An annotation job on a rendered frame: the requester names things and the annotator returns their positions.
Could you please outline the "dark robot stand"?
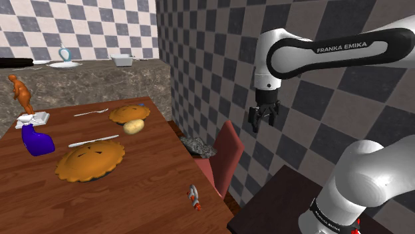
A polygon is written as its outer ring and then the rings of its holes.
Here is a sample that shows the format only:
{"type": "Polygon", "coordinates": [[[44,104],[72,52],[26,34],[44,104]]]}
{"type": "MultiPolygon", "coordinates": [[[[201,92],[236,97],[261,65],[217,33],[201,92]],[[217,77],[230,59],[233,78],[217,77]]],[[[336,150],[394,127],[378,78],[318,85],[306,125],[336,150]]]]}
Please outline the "dark robot stand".
{"type": "Polygon", "coordinates": [[[298,218],[322,187],[283,166],[227,224],[232,234],[301,234],[298,218]]]}

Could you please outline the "orange figure on white base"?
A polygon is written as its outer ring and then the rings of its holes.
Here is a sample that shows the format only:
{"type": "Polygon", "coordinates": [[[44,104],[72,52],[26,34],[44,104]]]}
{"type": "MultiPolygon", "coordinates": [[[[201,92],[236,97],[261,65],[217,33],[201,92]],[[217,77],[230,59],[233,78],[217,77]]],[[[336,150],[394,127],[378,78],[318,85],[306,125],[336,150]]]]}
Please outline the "orange figure on white base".
{"type": "Polygon", "coordinates": [[[24,108],[25,114],[22,117],[26,122],[17,121],[16,129],[22,128],[24,124],[33,124],[34,126],[45,125],[50,117],[47,112],[35,112],[30,104],[31,93],[25,84],[18,80],[14,74],[10,74],[8,79],[13,83],[14,99],[24,108]]]}

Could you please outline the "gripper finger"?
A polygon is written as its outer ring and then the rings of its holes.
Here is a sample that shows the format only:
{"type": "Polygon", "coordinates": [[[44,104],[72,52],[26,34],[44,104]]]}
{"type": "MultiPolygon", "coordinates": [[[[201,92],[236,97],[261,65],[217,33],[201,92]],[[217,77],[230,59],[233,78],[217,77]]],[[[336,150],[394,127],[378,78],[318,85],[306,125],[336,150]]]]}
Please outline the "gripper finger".
{"type": "Polygon", "coordinates": [[[259,121],[261,119],[261,112],[258,106],[250,107],[248,113],[248,122],[252,126],[252,131],[258,133],[259,130],[259,121]]]}
{"type": "Polygon", "coordinates": [[[280,106],[279,100],[269,106],[269,125],[270,126],[275,125],[275,121],[279,115],[279,106],[280,106]]]}

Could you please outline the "brown wooden table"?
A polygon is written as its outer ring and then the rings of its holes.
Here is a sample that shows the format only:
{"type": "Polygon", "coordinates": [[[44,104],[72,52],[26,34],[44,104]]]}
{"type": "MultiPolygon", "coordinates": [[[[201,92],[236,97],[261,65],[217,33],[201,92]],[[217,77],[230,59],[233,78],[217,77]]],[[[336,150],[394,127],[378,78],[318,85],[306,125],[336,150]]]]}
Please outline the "brown wooden table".
{"type": "Polygon", "coordinates": [[[0,234],[229,234],[232,212],[150,98],[67,106],[49,114],[38,131],[53,139],[51,154],[32,156],[14,127],[0,138],[0,234]],[[127,105],[150,109],[134,135],[108,118],[127,105]],[[113,140],[125,155],[112,173],[88,183],[55,174],[69,144],[117,134],[113,140]],[[191,184],[200,211],[187,197],[191,184]]]}

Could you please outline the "blue spray bottle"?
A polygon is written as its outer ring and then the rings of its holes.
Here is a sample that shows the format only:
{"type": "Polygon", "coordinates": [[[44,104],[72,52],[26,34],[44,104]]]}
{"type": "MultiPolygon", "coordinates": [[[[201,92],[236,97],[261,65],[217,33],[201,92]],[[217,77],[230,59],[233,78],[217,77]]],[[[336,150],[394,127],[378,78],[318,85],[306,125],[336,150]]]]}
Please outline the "blue spray bottle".
{"type": "Polygon", "coordinates": [[[34,114],[20,116],[17,120],[22,123],[22,141],[32,156],[42,156],[55,151],[52,138],[47,134],[35,131],[31,121],[35,123],[39,123],[39,121],[35,120],[34,114]]]}

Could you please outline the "white knife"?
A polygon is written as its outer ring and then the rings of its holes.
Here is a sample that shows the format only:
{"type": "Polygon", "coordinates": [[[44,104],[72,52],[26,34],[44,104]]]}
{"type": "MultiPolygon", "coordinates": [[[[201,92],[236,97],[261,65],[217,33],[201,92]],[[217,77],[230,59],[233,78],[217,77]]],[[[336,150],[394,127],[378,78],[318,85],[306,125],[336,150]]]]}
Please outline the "white knife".
{"type": "Polygon", "coordinates": [[[68,147],[69,148],[74,148],[74,147],[81,146],[81,145],[88,144],[88,143],[93,143],[93,142],[103,141],[103,140],[110,140],[110,139],[113,139],[113,138],[117,138],[119,136],[120,135],[117,134],[117,135],[113,135],[113,136],[107,136],[107,137],[104,137],[104,138],[98,138],[98,139],[88,140],[88,141],[84,141],[84,142],[77,142],[77,143],[69,144],[68,147]]]}

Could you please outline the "yellow potato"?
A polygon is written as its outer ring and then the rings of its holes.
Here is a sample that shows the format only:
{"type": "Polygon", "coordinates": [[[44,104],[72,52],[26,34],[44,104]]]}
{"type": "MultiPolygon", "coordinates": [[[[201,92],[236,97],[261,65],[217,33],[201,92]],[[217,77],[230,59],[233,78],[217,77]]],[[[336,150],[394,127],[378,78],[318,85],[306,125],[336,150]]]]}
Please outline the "yellow potato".
{"type": "Polygon", "coordinates": [[[142,119],[131,120],[123,125],[124,132],[129,135],[137,134],[143,128],[144,128],[144,121],[142,119]]]}

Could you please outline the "white fork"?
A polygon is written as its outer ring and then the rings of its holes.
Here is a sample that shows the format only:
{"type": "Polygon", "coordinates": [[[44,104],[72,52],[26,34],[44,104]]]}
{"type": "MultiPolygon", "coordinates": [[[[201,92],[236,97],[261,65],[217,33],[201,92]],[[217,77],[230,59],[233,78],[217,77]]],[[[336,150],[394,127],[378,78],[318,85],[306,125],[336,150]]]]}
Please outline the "white fork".
{"type": "Polygon", "coordinates": [[[87,115],[87,114],[95,114],[95,113],[100,114],[100,113],[106,112],[108,110],[109,110],[109,108],[105,108],[104,110],[96,110],[96,111],[92,111],[92,112],[85,112],[85,113],[81,113],[81,114],[75,114],[74,117],[84,116],[84,115],[87,115]]]}

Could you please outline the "grey marble counter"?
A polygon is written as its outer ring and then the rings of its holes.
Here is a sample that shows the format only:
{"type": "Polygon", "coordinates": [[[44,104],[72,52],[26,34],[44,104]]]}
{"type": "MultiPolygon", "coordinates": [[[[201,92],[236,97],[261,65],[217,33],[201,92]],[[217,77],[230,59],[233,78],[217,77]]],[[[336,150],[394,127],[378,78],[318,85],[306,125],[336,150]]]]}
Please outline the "grey marble counter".
{"type": "Polygon", "coordinates": [[[85,60],[69,70],[46,65],[0,69],[0,138],[25,111],[13,100],[10,74],[29,89],[36,111],[148,96],[167,121],[172,119],[170,66],[159,59],[134,60],[127,67],[112,60],[85,60]]]}

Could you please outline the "large orange pie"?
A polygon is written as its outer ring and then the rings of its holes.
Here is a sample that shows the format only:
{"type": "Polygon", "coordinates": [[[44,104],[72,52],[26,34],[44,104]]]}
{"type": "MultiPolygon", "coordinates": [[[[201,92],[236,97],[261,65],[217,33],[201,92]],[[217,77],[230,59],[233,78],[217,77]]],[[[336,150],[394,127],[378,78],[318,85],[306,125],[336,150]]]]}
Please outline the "large orange pie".
{"type": "Polygon", "coordinates": [[[124,146],[112,140],[91,142],[67,152],[55,173],[68,182],[96,180],[113,171],[125,155],[124,146]]]}

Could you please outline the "grey rock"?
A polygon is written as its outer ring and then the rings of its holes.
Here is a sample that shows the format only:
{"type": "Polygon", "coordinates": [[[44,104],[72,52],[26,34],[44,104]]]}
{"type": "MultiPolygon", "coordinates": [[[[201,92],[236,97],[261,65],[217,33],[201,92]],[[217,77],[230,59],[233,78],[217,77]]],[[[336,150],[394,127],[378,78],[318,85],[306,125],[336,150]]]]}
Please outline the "grey rock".
{"type": "Polygon", "coordinates": [[[201,138],[180,136],[179,139],[191,155],[210,158],[217,154],[217,150],[213,146],[205,144],[201,138]]]}

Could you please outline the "small orange and white toy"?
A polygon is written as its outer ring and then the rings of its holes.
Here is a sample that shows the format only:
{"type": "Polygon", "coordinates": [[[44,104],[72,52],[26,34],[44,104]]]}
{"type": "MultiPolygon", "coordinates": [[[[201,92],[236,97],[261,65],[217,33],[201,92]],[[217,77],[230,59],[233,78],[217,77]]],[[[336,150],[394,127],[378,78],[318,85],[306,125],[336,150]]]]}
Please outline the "small orange and white toy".
{"type": "Polygon", "coordinates": [[[191,184],[189,186],[187,197],[192,202],[192,206],[194,207],[195,210],[200,211],[202,209],[199,203],[199,195],[198,195],[198,191],[195,185],[191,184]]]}

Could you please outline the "small orange pie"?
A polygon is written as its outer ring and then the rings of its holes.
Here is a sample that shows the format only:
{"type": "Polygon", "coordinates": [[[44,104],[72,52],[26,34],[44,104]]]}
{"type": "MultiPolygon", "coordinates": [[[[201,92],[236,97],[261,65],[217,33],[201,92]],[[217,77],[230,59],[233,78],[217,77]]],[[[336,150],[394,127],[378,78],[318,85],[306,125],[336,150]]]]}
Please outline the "small orange pie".
{"type": "Polygon", "coordinates": [[[112,110],[109,119],[119,125],[131,120],[145,120],[150,115],[150,109],[143,105],[127,105],[112,110]]]}

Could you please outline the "red chair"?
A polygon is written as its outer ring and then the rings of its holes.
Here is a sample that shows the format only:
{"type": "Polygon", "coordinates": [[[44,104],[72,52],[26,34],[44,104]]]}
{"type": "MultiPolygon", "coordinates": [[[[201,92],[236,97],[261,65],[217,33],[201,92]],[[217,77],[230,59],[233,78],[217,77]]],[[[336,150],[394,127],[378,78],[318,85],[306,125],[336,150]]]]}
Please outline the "red chair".
{"type": "Polygon", "coordinates": [[[194,161],[224,200],[234,171],[245,149],[230,120],[224,122],[213,144],[216,155],[194,161]]]}

